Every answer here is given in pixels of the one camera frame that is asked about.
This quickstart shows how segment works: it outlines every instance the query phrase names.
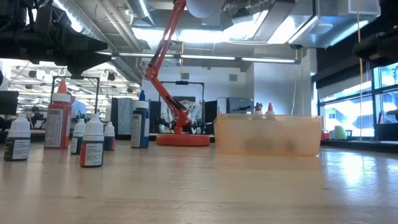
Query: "white bottle cap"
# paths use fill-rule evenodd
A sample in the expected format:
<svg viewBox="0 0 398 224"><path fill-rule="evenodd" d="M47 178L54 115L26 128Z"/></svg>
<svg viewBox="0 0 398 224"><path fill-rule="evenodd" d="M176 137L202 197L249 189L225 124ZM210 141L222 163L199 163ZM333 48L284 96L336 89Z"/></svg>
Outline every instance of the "white bottle cap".
<svg viewBox="0 0 398 224"><path fill-rule="evenodd" d="M26 114L18 114L17 119L11 123L8 132L9 138L30 138L30 123L26 120Z"/></svg>
<svg viewBox="0 0 398 224"><path fill-rule="evenodd" d="M143 108L143 109L148 109L149 108L149 103L147 101L136 101L134 103L135 108Z"/></svg>
<svg viewBox="0 0 398 224"><path fill-rule="evenodd" d="M79 119L79 122L75 125L75 129L73 130L73 137L83 137L86 131L86 124L83 118Z"/></svg>
<svg viewBox="0 0 398 224"><path fill-rule="evenodd" d="M53 93L51 102L54 102L54 101L70 103L70 95L66 94L66 93Z"/></svg>
<svg viewBox="0 0 398 224"><path fill-rule="evenodd" d="M87 122L83 141L104 141L104 124L98 114L93 114Z"/></svg>
<svg viewBox="0 0 398 224"><path fill-rule="evenodd" d="M112 125L112 121L108 122L108 125L105 126L104 135L107 137L114 137L114 126Z"/></svg>

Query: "computer monitor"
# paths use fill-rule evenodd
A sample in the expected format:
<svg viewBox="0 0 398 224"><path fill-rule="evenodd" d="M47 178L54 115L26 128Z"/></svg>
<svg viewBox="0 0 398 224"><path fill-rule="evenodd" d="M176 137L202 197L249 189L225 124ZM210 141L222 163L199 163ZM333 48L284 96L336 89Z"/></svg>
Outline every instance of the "computer monitor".
<svg viewBox="0 0 398 224"><path fill-rule="evenodd" d="M18 91L0 91L0 114L16 115L18 96Z"/></svg>

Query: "table surface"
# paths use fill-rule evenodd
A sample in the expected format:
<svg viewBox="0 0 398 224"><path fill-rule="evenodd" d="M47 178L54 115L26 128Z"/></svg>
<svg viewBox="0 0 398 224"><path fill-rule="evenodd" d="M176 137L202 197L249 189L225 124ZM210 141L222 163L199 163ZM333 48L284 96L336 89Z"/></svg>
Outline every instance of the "table surface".
<svg viewBox="0 0 398 224"><path fill-rule="evenodd" d="M4 162L0 223L397 223L398 157L322 148L318 157L220 155L210 147L131 149L104 166L34 143Z"/></svg>

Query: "red paint bottle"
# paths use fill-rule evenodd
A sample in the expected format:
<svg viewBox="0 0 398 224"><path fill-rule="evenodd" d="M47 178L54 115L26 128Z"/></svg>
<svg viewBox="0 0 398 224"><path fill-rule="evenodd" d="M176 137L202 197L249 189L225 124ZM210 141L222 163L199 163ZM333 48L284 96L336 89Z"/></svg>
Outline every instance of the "red paint bottle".
<svg viewBox="0 0 398 224"><path fill-rule="evenodd" d="M44 148L68 149L71 112L70 95L67 94L67 86L62 80L58 92L52 95L47 112Z"/></svg>

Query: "person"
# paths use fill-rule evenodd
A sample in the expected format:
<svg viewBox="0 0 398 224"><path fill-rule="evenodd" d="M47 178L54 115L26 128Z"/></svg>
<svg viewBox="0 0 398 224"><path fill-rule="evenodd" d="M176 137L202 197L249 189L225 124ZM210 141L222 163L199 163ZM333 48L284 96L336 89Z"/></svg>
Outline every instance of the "person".
<svg viewBox="0 0 398 224"><path fill-rule="evenodd" d="M77 116L80 115L86 115L86 105L78 100L76 100L76 97L74 97L70 92L68 92L70 95L70 104L72 106L72 114L71 118L76 118Z"/></svg>

